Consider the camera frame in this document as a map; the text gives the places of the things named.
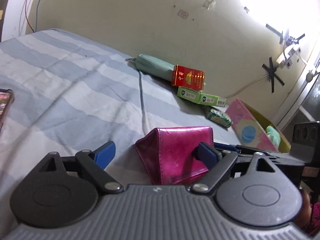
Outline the green barcode box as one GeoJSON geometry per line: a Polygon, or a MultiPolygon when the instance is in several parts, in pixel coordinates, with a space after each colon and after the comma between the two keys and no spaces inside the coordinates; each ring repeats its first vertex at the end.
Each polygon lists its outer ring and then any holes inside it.
{"type": "Polygon", "coordinates": [[[192,90],[185,87],[179,87],[177,91],[179,98],[188,100],[197,105],[225,107],[226,98],[206,94],[203,91],[192,90]]]}

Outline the white power strip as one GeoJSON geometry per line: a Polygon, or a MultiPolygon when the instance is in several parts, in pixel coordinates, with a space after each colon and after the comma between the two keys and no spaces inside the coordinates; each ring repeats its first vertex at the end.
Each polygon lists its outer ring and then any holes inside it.
{"type": "Polygon", "coordinates": [[[299,63],[301,48],[298,44],[293,44],[286,47],[281,55],[276,59],[276,67],[290,69],[295,63],[299,63]]]}

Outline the upper black tape cross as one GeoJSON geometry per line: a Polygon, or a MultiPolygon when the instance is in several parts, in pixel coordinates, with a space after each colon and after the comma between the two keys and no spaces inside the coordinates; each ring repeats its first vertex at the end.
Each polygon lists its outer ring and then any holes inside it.
{"type": "Polygon", "coordinates": [[[299,44],[300,40],[305,37],[305,34],[302,34],[299,37],[290,36],[288,30],[279,32],[276,29],[274,29],[272,26],[270,26],[269,24],[266,24],[265,27],[268,30],[272,31],[277,36],[279,36],[279,44],[284,44],[286,46],[290,46],[293,44],[299,44]]]}

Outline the pink macaron biscuit tin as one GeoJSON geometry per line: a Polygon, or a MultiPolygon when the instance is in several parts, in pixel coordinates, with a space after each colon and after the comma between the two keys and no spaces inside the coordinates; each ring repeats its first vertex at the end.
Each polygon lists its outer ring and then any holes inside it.
{"type": "Polygon", "coordinates": [[[240,99],[233,100],[228,106],[226,114],[231,118],[232,128],[244,146],[280,153],[290,151],[291,144],[281,131],[270,120],[240,99]],[[278,149],[267,137],[266,128],[269,125],[273,126],[280,134],[281,143],[278,149]]]}

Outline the red cigarette box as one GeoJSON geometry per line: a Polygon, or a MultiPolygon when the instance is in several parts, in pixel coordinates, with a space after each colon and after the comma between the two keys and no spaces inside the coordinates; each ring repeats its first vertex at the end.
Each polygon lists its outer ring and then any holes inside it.
{"type": "Polygon", "coordinates": [[[204,79],[204,71],[177,64],[172,72],[171,85],[202,91],[204,89],[204,79]]]}

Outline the magenta glossy wallet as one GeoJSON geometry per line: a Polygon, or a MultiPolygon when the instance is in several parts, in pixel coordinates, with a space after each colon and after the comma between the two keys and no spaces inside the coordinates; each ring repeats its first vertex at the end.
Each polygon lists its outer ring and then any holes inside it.
{"type": "Polygon", "coordinates": [[[201,142],[213,145],[210,126],[154,128],[135,148],[154,185],[189,184],[208,172],[193,156],[201,142]]]}

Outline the mint green pouch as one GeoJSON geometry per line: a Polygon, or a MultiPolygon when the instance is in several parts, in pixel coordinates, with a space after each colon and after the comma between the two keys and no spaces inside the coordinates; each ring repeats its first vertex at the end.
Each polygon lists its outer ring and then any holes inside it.
{"type": "Polygon", "coordinates": [[[129,57],[125,59],[125,61],[133,63],[138,71],[159,77],[163,80],[172,80],[174,65],[166,61],[146,54],[129,57]]]}

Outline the green patterned tissue pack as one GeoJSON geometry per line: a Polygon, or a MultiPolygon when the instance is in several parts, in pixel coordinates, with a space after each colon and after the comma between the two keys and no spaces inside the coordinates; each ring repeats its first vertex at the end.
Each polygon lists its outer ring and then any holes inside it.
{"type": "Polygon", "coordinates": [[[217,108],[207,106],[205,108],[205,114],[208,120],[226,129],[230,128],[233,124],[229,115],[217,108]]]}

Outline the glass door metal frame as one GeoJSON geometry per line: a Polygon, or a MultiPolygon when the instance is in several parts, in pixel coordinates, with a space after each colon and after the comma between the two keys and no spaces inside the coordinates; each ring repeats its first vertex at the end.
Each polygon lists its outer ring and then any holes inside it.
{"type": "Polygon", "coordinates": [[[275,124],[292,141],[295,124],[319,120],[319,75],[310,83],[306,82],[309,72],[319,72],[319,60],[308,70],[304,70],[296,85],[272,117],[275,124]]]}

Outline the black tape cross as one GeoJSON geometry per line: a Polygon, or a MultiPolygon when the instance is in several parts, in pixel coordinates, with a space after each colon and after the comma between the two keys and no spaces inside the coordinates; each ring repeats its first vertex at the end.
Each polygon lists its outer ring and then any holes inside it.
{"type": "Polygon", "coordinates": [[[277,36],[279,36],[279,44],[284,44],[286,46],[290,46],[293,44],[299,44],[300,40],[305,37],[305,34],[302,34],[299,37],[290,36],[288,30],[279,32],[276,29],[274,29],[272,26],[270,26],[269,24],[266,24],[265,27],[268,30],[272,31],[277,36]]]}
{"type": "Polygon", "coordinates": [[[269,59],[269,66],[263,64],[261,67],[267,72],[268,80],[271,83],[271,93],[274,93],[274,81],[277,80],[282,86],[285,86],[284,81],[276,74],[277,67],[274,66],[272,57],[269,59]]]}

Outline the mint green plush toy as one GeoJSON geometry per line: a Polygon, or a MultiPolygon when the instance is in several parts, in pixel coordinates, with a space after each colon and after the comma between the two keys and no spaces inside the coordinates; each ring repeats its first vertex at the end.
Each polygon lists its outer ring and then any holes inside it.
{"type": "Polygon", "coordinates": [[[266,128],[266,134],[267,134],[268,139],[274,145],[274,147],[276,149],[278,149],[280,146],[280,143],[281,143],[281,137],[280,137],[279,132],[273,126],[269,125],[266,128]]]}

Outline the smartphone with pink case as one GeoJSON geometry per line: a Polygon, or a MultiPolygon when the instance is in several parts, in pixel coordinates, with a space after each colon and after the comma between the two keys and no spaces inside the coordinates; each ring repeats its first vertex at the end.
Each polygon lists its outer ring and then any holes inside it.
{"type": "Polygon", "coordinates": [[[0,131],[8,114],[11,104],[14,102],[14,93],[10,89],[0,91],[0,131]]]}

